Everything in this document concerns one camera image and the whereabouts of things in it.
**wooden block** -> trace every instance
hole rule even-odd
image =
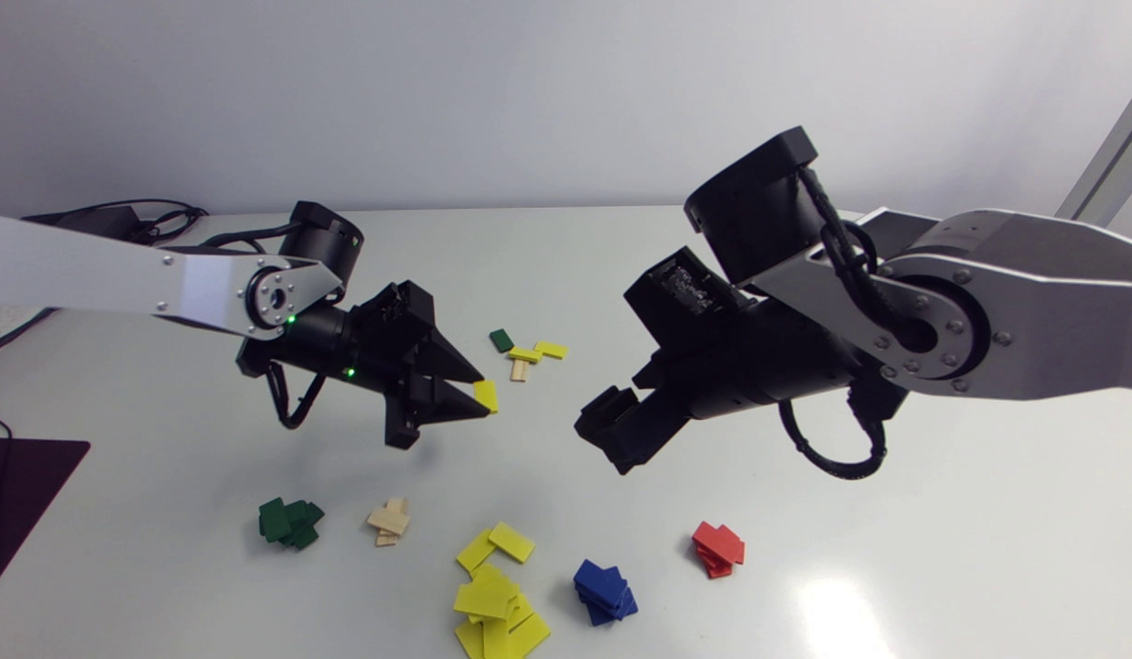
[[[512,529],[512,527],[504,522],[496,523],[495,529],[489,533],[489,541],[499,547],[504,554],[511,555],[518,560],[518,563],[528,560],[529,555],[532,554],[532,548],[537,546],[531,539],[516,532],[515,529]]]
[[[550,342],[537,342],[532,349],[544,356],[551,356],[554,359],[566,359],[566,353],[569,353],[568,346],[559,346],[557,343]]]
[[[524,349],[513,349],[508,351],[508,359],[524,359],[524,361],[531,361],[537,363],[541,361],[540,351],[528,351]]]
[[[408,513],[408,500],[405,498],[389,498],[386,499],[386,508],[393,513]],[[375,547],[393,547],[398,542],[398,534],[392,533],[386,529],[378,530],[378,537],[375,538]]]
[[[475,394],[477,402],[489,409],[489,412],[499,412],[499,405],[496,403],[496,383],[491,379],[482,379],[479,383],[472,384],[472,391]]]
[[[461,640],[461,647],[469,659],[484,659],[483,627],[471,621],[461,623],[456,627],[456,637]]]
[[[496,618],[504,624],[504,614],[508,613],[509,585],[501,580],[473,581],[462,584],[456,592],[453,609],[470,616]]]
[[[508,634],[509,653],[513,657],[524,657],[548,637],[549,625],[541,619],[541,616],[532,614]]]
[[[375,512],[370,513],[369,517],[366,517],[366,522],[369,525],[376,529],[386,529],[397,536],[403,534],[410,521],[411,517],[408,517],[406,514],[395,513],[393,510],[387,508],[375,508]]]
[[[484,659],[509,659],[508,625],[504,621],[483,622]]]
[[[492,542],[489,542],[490,533],[491,529],[480,531],[480,534],[473,538],[472,542],[469,542],[469,547],[464,547],[464,550],[456,555],[456,563],[460,563],[461,567],[464,567],[470,574],[479,567],[484,559],[489,558],[491,551],[496,549],[496,546]]]
[[[509,373],[508,379],[514,380],[514,383],[524,383],[529,378],[529,362],[523,359],[513,360],[513,371]]]

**stack of blocks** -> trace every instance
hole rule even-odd
[[[386,505],[375,508],[366,522],[378,529],[378,537],[375,538],[375,547],[393,546],[398,541],[398,536],[408,529],[411,517],[408,516],[408,500],[405,498],[389,498]]]
[[[717,529],[707,522],[700,522],[700,528],[692,533],[692,541],[710,580],[730,575],[734,563],[738,566],[745,564],[745,541],[723,524]]]
[[[290,544],[298,549],[306,549],[310,542],[318,539],[314,524],[326,516],[321,508],[307,504],[305,499],[285,505],[281,497],[260,506],[260,516],[256,519],[256,528],[268,542]]]
[[[408,516],[408,500],[405,498],[394,498],[393,497],[393,498],[386,499],[386,505],[383,506],[383,508],[386,508],[387,512],[391,512],[391,513],[401,513],[401,514],[403,514],[404,517]],[[376,529],[378,529],[378,536],[375,537],[375,547],[394,547],[395,544],[398,544],[398,536],[403,534],[402,531],[398,532],[398,533],[395,533],[394,531],[391,531],[389,529],[384,529],[381,527],[376,525],[376,523],[372,523],[371,520],[375,520],[376,523],[377,522],[381,522],[381,516],[375,517],[375,514],[370,513],[370,516],[368,519],[366,519],[366,522],[369,525],[375,527]],[[411,517],[406,517],[406,522],[410,523],[411,522]]]
[[[532,541],[508,524],[486,529],[456,556],[456,563],[472,576],[456,592],[452,607],[469,617],[456,627],[470,659],[523,659],[549,637],[549,626],[532,609],[518,584],[494,564],[484,563],[495,549],[524,563]]]
[[[603,571],[594,563],[583,560],[582,567],[574,573],[574,590],[590,610],[591,625],[604,625],[637,614],[635,594],[627,585],[627,580],[618,573],[618,567]]]

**blue block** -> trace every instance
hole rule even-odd
[[[582,567],[574,573],[574,589],[603,609],[615,609],[627,594],[627,580],[618,575],[617,567],[603,571],[594,563],[583,560]]]

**red block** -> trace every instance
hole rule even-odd
[[[715,580],[718,576],[728,576],[732,573],[732,563],[719,558],[712,551],[701,546],[695,546],[695,554],[700,555],[700,562],[704,563],[704,571],[707,571],[710,580]]]
[[[745,563],[745,542],[723,524],[717,529],[707,522],[700,522],[700,528],[695,530],[695,533],[692,533],[692,541],[696,546],[712,551],[721,560]]]

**white table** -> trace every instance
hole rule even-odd
[[[533,657],[1132,657],[1131,392],[909,396],[863,482],[805,462],[774,409],[691,422],[617,476],[571,426],[654,349],[621,292],[684,243],[714,264],[679,208],[346,215],[368,237],[348,301],[428,289],[501,413],[423,427],[404,453],[383,446],[379,396],[331,383],[286,431],[232,363],[239,339],[59,314],[0,354],[0,416],[93,450],[0,580],[0,659],[457,657],[453,557],[499,520],[538,542],[524,566],[494,558],[552,626]],[[571,354],[509,383],[498,327]],[[866,454],[843,393],[799,414],[826,455]],[[257,536],[275,496],[326,510],[319,541]],[[363,521],[389,496],[412,525],[377,549]],[[748,542],[728,579],[695,563],[703,520]],[[640,614],[592,628],[583,558],[619,566]]]

